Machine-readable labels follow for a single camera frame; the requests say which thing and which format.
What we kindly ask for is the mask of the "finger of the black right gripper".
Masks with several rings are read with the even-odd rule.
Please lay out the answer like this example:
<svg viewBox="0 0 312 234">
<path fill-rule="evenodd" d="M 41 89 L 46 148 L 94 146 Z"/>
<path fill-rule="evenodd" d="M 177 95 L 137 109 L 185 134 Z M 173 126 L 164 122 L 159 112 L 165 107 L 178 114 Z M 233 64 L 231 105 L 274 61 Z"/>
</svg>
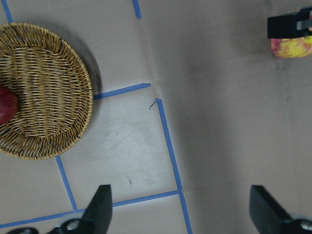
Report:
<svg viewBox="0 0 312 234">
<path fill-rule="evenodd" d="M 297 12 L 267 18 L 269 39 L 298 39 L 312 35 L 312 7 Z"/>
</svg>

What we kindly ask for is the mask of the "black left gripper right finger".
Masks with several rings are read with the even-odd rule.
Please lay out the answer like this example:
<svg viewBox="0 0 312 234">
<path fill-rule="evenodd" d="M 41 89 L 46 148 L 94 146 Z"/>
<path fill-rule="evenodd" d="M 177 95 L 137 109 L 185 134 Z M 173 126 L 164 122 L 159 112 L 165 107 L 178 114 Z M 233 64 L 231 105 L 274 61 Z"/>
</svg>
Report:
<svg viewBox="0 0 312 234">
<path fill-rule="evenodd" d="M 262 185 L 252 185 L 250 218 L 260 234 L 310 234 L 312 221 L 292 217 Z"/>
</svg>

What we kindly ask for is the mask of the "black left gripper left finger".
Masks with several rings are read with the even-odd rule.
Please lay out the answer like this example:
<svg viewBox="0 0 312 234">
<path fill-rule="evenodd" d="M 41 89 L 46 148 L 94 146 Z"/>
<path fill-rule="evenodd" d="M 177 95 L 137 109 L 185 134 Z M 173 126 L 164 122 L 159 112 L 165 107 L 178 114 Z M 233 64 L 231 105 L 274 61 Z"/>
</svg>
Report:
<svg viewBox="0 0 312 234">
<path fill-rule="evenodd" d="M 105 234 L 112 219 L 110 185 L 100 185 L 80 218 L 71 218 L 53 228 L 50 234 Z"/>
</svg>

